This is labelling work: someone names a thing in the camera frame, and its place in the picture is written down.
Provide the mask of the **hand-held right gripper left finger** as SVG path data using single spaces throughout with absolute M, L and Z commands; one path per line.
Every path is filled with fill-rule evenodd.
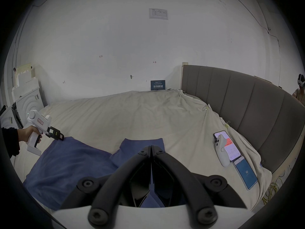
M 90 226 L 114 226 L 119 205 L 140 207 L 150 192 L 153 146 L 146 146 L 114 173 L 83 177 L 64 200 L 61 210 L 90 206 Z

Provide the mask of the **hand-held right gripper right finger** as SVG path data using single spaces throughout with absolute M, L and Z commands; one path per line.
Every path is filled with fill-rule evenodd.
M 215 205 L 247 209 L 224 177 L 192 173 L 155 145 L 152 145 L 152 176 L 155 193 L 165 207 L 185 202 L 191 227 L 212 227 L 219 219 Z

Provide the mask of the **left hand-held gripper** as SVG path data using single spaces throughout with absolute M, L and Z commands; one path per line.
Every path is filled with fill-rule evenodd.
M 27 143 L 27 151 L 40 156 L 41 151 L 36 147 L 40 139 L 40 135 L 45 134 L 55 140 L 64 140 L 64 135 L 56 128 L 51 126 L 51 116 L 43 116 L 37 110 L 30 110 L 28 113 L 28 122 L 36 127 L 39 133 L 32 132 Z

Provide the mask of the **person's left hand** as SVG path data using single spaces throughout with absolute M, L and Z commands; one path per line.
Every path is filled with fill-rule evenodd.
M 28 139 L 33 132 L 35 132 L 36 134 L 40 134 L 38 128 L 33 125 L 25 129 L 17 129 L 18 141 L 28 142 Z

